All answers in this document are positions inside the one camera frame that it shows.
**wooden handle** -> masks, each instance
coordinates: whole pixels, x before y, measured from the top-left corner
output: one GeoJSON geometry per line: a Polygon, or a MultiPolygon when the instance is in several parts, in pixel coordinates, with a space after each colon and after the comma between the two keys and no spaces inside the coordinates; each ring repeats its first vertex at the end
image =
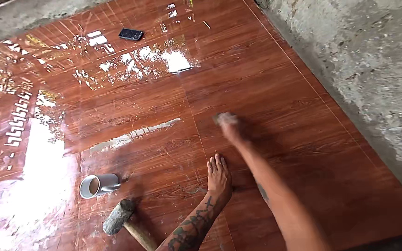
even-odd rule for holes
{"type": "Polygon", "coordinates": [[[129,221],[125,221],[123,226],[130,232],[130,234],[141,244],[147,251],[155,251],[158,248],[156,242],[154,242],[149,235],[144,233],[140,228],[129,221]]]}

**tattooed arm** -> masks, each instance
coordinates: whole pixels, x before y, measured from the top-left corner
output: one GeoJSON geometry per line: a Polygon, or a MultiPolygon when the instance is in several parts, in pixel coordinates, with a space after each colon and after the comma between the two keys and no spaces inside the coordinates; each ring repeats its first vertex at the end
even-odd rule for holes
{"type": "Polygon", "coordinates": [[[276,218],[288,251],[329,251],[330,246],[297,196],[283,182],[251,142],[242,138],[237,118],[221,113],[218,122],[224,136],[237,148],[254,175],[260,193],[276,218]]]}
{"type": "Polygon", "coordinates": [[[157,251],[198,250],[205,235],[232,196],[232,178],[219,154],[207,162],[208,192],[199,205],[165,239],[157,251]]]}

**rough concrete surface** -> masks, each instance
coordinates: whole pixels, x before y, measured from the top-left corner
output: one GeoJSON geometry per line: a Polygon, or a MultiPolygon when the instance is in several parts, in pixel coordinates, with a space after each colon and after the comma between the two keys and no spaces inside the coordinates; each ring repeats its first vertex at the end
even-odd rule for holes
{"type": "Polygon", "coordinates": [[[402,183],[402,0],[256,0],[402,183]]]}
{"type": "Polygon", "coordinates": [[[0,41],[108,0],[11,0],[0,5],[0,41]]]}

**wood grain pattern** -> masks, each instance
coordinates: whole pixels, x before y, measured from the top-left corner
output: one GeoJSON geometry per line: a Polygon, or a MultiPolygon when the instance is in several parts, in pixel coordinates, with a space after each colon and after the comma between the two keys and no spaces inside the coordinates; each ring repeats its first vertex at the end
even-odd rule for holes
{"type": "Polygon", "coordinates": [[[401,235],[402,186],[255,3],[172,3],[115,0],[0,43],[0,249],[141,250],[124,230],[103,233],[123,198],[162,242],[204,197],[220,152],[234,194],[201,249],[284,250],[212,120],[224,111],[334,248],[401,235]],[[145,35],[120,39],[123,27],[145,35]],[[103,173],[121,188],[82,199],[81,180],[103,173]]]}

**tattoo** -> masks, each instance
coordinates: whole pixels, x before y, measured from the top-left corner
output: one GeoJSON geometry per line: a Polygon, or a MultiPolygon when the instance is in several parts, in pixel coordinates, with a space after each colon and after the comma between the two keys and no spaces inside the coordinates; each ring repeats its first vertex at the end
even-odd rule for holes
{"type": "Polygon", "coordinates": [[[207,202],[204,203],[206,205],[204,210],[198,209],[195,212],[196,216],[192,215],[190,216],[189,220],[185,220],[181,223],[181,226],[192,224],[193,228],[196,231],[196,234],[190,234],[189,231],[185,231],[181,226],[176,228],[176,230],[173,231],[173,234],[176,235],[176,237],[171,239],[168,243],[169,250],[189,250],[196,247],[203,241],[204,236],[210,229],[210,226],[213,224],[213,221],[208,214],[209,207],[211,206],[212,208],[214,208],[214,205],[210,203],[211,200],[212,196],[210,196],[207,202]],[[199,225],[200,221],[203,221],[204,224],[202,224],[200,229],[198,229],[197,225],[199,225]],[[179,248],[177,249],[175,248],[176,243],[179,243],[179,248]]]}
{"type": "Polygon", "coordinates": [[[263,187],[257,183],[258,189],[261,193],[261,196],[263,197],[263,199],[266,201],[266,203],[269,201],[268,195],[266,194],[266,191],[263,189],[263,187]]]}

